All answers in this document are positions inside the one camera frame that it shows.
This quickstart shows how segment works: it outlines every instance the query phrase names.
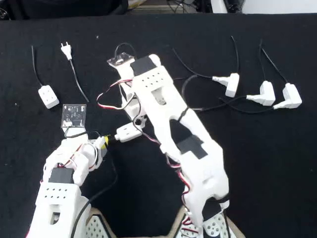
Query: white electrical socket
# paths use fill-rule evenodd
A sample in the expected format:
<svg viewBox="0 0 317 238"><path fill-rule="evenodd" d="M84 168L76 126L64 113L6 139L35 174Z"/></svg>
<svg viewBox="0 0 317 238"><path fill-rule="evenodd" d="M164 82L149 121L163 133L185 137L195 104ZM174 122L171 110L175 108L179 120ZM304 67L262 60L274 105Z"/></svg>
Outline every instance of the white electrical socket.
<svg viewBox="0 0 317 238"><path fill-rule="evenodd" d="M59 100L55 95L53 89L49 85L44 85L39 89L39 95L44 103L44 105L50 109L57 104L59 104Z"/></svg>
<svg viewBox="0 0 317 238"><path fill-rule="evenodd" d="M140 135L142 135L142 129L140 126L136 125L140 130L135 128L132 122L123 125L117 129L117 134L114 136L116 140L120 140L120 142L126 142L132 140Z"/></svg>

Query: white plastic bracket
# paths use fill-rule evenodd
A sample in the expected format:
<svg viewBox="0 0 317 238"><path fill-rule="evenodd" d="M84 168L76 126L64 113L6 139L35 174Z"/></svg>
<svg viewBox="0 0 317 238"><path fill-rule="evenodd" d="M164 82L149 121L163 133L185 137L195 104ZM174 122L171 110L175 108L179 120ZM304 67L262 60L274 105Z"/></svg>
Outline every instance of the white plastic bracket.
<svg viewBox="0 0 317 238"><path fill-rule="evenodd" d="M28 237L70 237L74 221L87 201L87 198L81 196L79 186L75 184L43 182L36 199ZM85 235L85 221L90 208L89 205L78 222L76 238Z"/></svg>

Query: black cable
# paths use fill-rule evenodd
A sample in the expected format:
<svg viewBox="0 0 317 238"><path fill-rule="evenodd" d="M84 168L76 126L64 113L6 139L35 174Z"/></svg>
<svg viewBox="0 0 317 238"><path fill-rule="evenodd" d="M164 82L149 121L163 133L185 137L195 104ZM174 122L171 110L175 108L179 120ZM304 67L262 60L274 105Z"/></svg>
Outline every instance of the black cable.
<svg viewBox="0 0 317 238"><path fill-rule="evenodd" d="M203 74L199 74L199 73L196 73L195 71L193 71L190 67L188 67L184 61L181 59L181 57L178 55L178 53L176 52L176 50L173 48L173 51L174 51L174 54L176 55L176 57L178 58L178 60L183 64L183 66L190 72L192 72L193 74L195 75L198 75L199 77L202 77L202 78L211 78L212 79L212 76L207 76L207 75L203 75Z"/></svg>
<svg viewBox="0 0 317 238"><path fill-rule="evenodd" d="M243 109L239 109L233 105L230 105L231 102L226 102L223 98L219 98L221 101L225 102L229 107L231 107L232 109L238 111L238 112L241 112L241 113L246 113L246 114L261 114L261 113L267 113L271 110L273 110L273 107L270 107L270 108L267 108L265 110L262 110L262 111L245 111Z"/></svg>
<svg viewBox="0 0 317 238"><path fill-rule="evenodd" d="M39 82L39 84L40 84L40 86L42 87L43 86L43 83L40 81L40 78L39 78L39 75L38 75L38 72L37 72L37 70L36 70L36 67L35 67L35 51L34 51L34 48L33 48L33 46L31 46L31 48L32 48L32 62L33 62L33 70L34 70L34 73L35 73L35 76L36 76L36 79L38 80L38 82Z"/></svg>
<svg viewBox="0 0 317 238"><path fill-rule="evenodd" d="M84 131L82 133L79 133L79 134L76 134L76 135L70 135L70 136L67 136L67 133L68 133L68 129L69 127L66 129L65 133L64 133L64 137L65 138L76 138L78 136L81 136L81 135L85 135L85 134L90 134L90 133L95 133L98 135L98 137L101 137L100 133L96 130L87 130L87 131Z"/></svg>
<svg viewBox="0 0 317 238"><path fill-rule="evenodd" d="M185 103L186 103L185 89L186 89L187 84L188 84L193 78L197 78L197 75L193 74L192 76L190 76L189 78L187 78L187 79L185 80L185 82L183 83L183 85L182 85L181 95L182 95L182 98L183 98L183 100L185 101Z"/></svg>
<svg viewBox="0 0 317 238"><path fill-rule="evenodd" d="M183 83L182 89L181 89L182 98L183 98L184 102L185 102L187 105L188 105L188 103L186 102L185 90L186 90L187 84L188 84L193 78L197 78L197 75L193 74L192 76L190 76L189 78L187 78L187 79L185 80L185 82ZM191 109L193 109L194 111L200 111L202 108L191 108Z"/></svg>
<svg viewBox="0 0 317 238"><path fill-rule="evenodd" d="M78 78L77 78L77 74L76 74L76 71L75 71L75 68L74 68L73 60L70 59L69 62L70 62L70 66L71 66L71 68L72 68L72 70L73 70L73 74L74 74L74 77L75 77L75 81L76 81L77 87L78 87L80 93L83 95L83 97L86 99L86 101L87 101L87 103L88 103L88 102L89 102L89 99L88 99L87 96L85 95L84 91L82 90L82 88L80 87L80 84L79 84L79 82L78 82Z"/></svg>
<svg viewBox="0 0 317 238"><path fill-rule="evenodd" d="M281 73L281 71L277 68L277 66L274 64L274 62L271 60L271 58L268 56L268 54L266 53L266 51L264 50L263 47L261 47L262 52L264 53L264 55L266 56L267 60L270 62L270 64L275 68L275 70L277 71L277 73L283 78L285 83L288 83L287 79L284 77L284 75Z"/></svg>
<svg viewBox="0 0 317 238"><path fill-rule="evenodd" d="M232 107L230 105L231 103L233 103L233 102L235 102L235 101L237 101L239 99L246 98L246 97L247 96L239 96L239 97L233 98L233 99L231 99L231 100L229 100L227 102L223 101L224 102L223 104L219 104L217 106L213 106L213 107L209 107L209 108L200 108L200 109L198 109L196 111L198 111L199 113L202 113L202 112L211 111L211 110L214 110L214 109L219 109L219 108L222 108L222 107L227 106L227 105Z"/></svg>
<svg viewBox="0 0 317 238"><path fill-rule="evenodd" d="M233 36L230 36L232 42L233 42L233 46L234 46L234 50L236 52L236 60L237 60L237 73L239 73L240 71L240 62L239 62L239 54L238 54L238 47L237 47L237 43L234 40Z"/></svg>
<svg viewBox="0 0 317 238"><path fill-rule="evenodd" d="M259 57L260 66L261 66L261 68L262 68L263 81L266 81L265 70L264 70L264 66L263 66L262 60L261 60L262 43L263 43L263 41L262 41L262 39L261 39L261 40L260 40L260 44L259 44L259 54L258 54L258 57Z"/></svg>
<svg viewBox="0 0 317 238"><path fill-rule="evenodd" d="M114 58L117 58L118 50L121 46L129 46L133 51L134 58L137 59L137 52L135 51L134 47L128 42L123 42L123 43L117 45L117 47L115 48L115 51L114 51Z"/></svg>
<svg viewBox="0 0 317 238"><path fill-rule="evenodd" d="M136 121L137 117L141 114L141 103L140 103L139 100L137 100L137 101L138 101L138 104L139 104L139 111L138 111L138 114L131 120L133 126L134 126L139 132L141 132L142 135L144 135L146 138L148 138L150 141L155 142L155 143L157 143L157 144L160 145L160 142L159 142L158 140L156 140L156 139L150 137L148 134L146 134L145 132L143 132L142 130L140 130L140 129L136 126L135 121Z"/></svg>
<svg viewBox="0 0 317 238"><path fill-rule="evenodd" d="M185 90L186 90L186 86L188 85L188 83L193 79L193 78L196 78L197 75L192 75L190 76L189 78L187 78L185 80L185 82L183 83L183 86L182 86L182 89L181 89L181 95L182 95L182 98L184 100L184 102L188 105L188 103L186 102L186 96L185 96ZM210 110L214 110L214 109L218 109L218 108L222 108L230 103L233 103L235 102L236 100L239 100L239 99L242 99L242 98L246 98L246 96L239 96L239 97L236 97L236 98L233 98L231 100L229 100L228 102L224 102L223 104L220 104L220 105L217 105L217 106L212 106L212 107L208 107L208 108L191 108L193 109L194 111L198 111L198 112L206 112L206 111L210 111Z"/></svg>
<svg viewBox="0 0 317 238"><path fill-rule="evenodd" d="M228 224L228 218L227 218L226 210L223 211L223 216L224 216L224 221L226 222L226 227L227 227L227 232L228 232L228 238L231 238L230 228L229 228L229 224Z"/></svg>
<svg viewBox="0 0 317 238"><path fill-rule="evenodd" d="M107 187L105 187L105 188L103 188L102 190L100 190L98 193L96 193L94 196L92 196L92 197L85 203L85 205L83 206L83 208L82 208L82 209L80 210L80 212L78 213L78 216L77 216L77 218L76 218L76 220L75 220L75 223L74 223L73 230L72 230L72 232L71 232L70 238L74 238L75 232L76 232L76 227L77 227L77 224L78 224L78 222L79 222L79 219L80 219L80 217L82 216L82 214L84 213L85 209L88 207L88 205L89 205L90 203L92 203L92 202L93 202L96 198L98 198L100 195L102 195L104 192L106 192L106 191L108 191L110 188L112 188L112 186L117 182L117 180L118 180L118 173L117 173L117 171L116 171L116 169L115 169L115 166L114 166L114 164L113 164L113 161L112 161L112 168L113 168L113 171L114 171L114 173L115 173L115 179L113 180L113 182L112 182L110 185L108 185Z"/></svg>

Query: white power plug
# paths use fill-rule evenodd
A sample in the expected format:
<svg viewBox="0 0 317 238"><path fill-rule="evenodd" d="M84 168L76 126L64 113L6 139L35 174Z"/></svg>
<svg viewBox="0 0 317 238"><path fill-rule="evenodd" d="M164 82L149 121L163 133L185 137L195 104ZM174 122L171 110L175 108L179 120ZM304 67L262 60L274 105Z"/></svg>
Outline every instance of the white power plug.
<svg viewBox="0 0 317 238"><path fill-rule="evenodd" d="M212 77L213 81L219 82L227 87L225 95L230 98L234 98L234 96L236 95L239 78L240 76L238 73L232 73L229 77Z"/></svg>
<svg viewBox="0 0 317 238"><path fill-rule="evenodd" d="M264 81L260 87L260 94L247 95L247 99L256 103L260 103L263 106L272 106L272 104L275 102L275 94L272 83Z"/></svg>
<svg viewBox="0 0 317 238"><path fill-rule="evenodd" d="M50 109L57 104L59 104L59 100L55 95L53 89L49 85L44 85L39 89L39 95L44 103L44 105Z"/></svg>
<svg viewBox="0 0 317 238"><path fill-rule="evenodd" d="M132 140L136 137L142 135L142 129L140 126L136 125L140 130L134 127L133 123L130 122L122 127L117 129L117 134L114 136L116 140L120 140L120 142L126 142Z"/></svg>
<svg viewBox="0 0 317 238"><path fill-rule="evenodd" d="M274 109L279 108L297 108L302 104L302 98L299 95L297 88L294 84L286 83L283 89L283 96L285 101L280 102L273 106Z"/></svg>

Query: black strap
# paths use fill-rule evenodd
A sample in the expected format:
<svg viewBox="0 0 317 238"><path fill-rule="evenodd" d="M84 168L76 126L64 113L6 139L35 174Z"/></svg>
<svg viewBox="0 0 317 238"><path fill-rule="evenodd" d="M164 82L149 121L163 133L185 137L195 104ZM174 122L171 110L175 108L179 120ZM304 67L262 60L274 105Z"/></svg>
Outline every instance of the black strap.
<svg viewBox="0 0 317 238"><path fill-rule="evenodd" d="M178 119L178 122L180 122L180 120L182 120L183 116L186 115L188 109L189 109L189 107L187 107L187 108L180 114L180 117L179 117L179 119Z"/></svg>

